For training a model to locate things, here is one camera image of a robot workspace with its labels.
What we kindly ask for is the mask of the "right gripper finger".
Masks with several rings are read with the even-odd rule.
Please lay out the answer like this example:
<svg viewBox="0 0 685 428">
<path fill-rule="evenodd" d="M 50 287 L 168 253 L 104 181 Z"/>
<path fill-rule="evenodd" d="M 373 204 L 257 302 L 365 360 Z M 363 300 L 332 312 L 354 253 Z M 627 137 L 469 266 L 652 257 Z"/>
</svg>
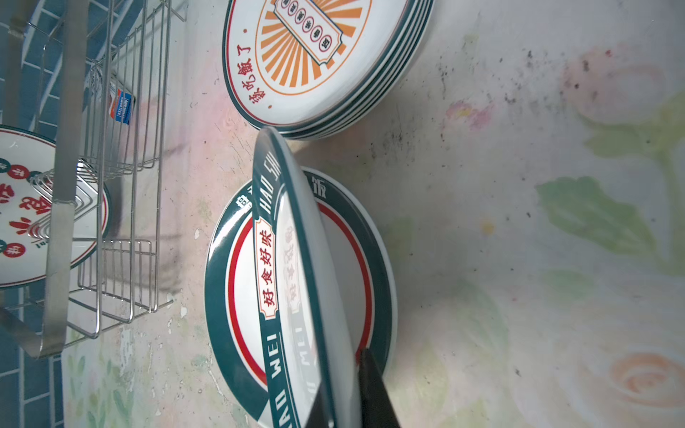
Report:
<svg viewBox="0 0 685 428">
<path fill-rule="evenodd" d="M 364 349 L 360 353 L 359 383 L 362 426 L 400 428 L 382 374 L 369 349 Z"/>
</svg>

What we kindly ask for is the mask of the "grey rim hao plate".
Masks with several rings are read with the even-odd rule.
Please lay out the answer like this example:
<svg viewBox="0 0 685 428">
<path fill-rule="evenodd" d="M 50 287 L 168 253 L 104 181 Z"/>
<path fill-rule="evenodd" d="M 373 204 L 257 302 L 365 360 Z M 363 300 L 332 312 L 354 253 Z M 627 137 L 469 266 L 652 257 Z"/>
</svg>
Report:
<svg viewBox="0 0 685 428">
<path fill-rule="evenodd" d="M 355 349 L 319 207 L 271 127 L 254 148 L 253 248 L 273 426 L 360 427 Z"/>
</svg>

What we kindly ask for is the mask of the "red ring green plate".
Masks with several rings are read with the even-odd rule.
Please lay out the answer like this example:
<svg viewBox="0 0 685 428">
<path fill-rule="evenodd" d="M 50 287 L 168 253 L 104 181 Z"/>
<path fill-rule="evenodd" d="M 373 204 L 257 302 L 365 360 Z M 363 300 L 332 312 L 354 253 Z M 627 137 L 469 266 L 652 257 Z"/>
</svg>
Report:
<svg viewBox="0 0 685 428">
<path fill-rule="evenodd" d="M 359 351 L 373 354 L 382 374 L 397 338 L 397 296 L 383 239 L 363 205 L 321 171 L 303 171 L 319 205 L 342 304 Z M 251 183 L 232 197 L 213 233 L 204 273 L 204 307 L 219 370 L 249 419 L 270 427 L 269 394 L 255 294 Z"/>
</svg>

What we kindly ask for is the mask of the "thin red rim plate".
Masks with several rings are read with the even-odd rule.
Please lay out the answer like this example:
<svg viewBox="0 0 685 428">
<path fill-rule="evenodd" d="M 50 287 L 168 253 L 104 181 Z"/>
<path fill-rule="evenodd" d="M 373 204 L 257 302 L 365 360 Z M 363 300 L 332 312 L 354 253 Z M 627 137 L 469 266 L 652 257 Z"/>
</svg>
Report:
<svg viewBox="0 0 685 428">
<path fill-rule="evenodd" d="M 419 1 L 230 1 L 228 95 L 253 127 L 294 133 L 333 117 L 380 73 Z"/>
</svg>

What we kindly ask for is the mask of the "just eat text plate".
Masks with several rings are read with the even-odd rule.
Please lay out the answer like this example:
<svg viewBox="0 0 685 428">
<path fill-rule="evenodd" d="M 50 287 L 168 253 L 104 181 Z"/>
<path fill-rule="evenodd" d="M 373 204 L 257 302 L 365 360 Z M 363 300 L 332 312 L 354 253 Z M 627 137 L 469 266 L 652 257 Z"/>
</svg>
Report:
<svg viewBox="0 0 685 428">
<path fill-rule="evenodd" d="M 52 182 L 44 174 L 53 169 L 55 143 L 19 128 L 1 128 L 1 287 L 34 285 L 46 278 Z M 93 167 L 78 163 L 74 269 L 96 250 L 96 214 L 101 230 L 110 224 L 111 197 L 98 185 Z"/>
</svg>

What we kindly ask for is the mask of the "metal wire dish rack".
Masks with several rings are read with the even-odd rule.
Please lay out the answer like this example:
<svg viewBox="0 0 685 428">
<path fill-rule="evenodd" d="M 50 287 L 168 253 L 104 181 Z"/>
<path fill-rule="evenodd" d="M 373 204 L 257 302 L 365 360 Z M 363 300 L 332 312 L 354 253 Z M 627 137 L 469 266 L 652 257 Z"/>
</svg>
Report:
<svg viewBox="0 0 685 428">
<path fill-rule="evenodd" d="M 175 1 L 1 5 L 1 329 L 36 360 L 171 305 Z"/>
</svg>

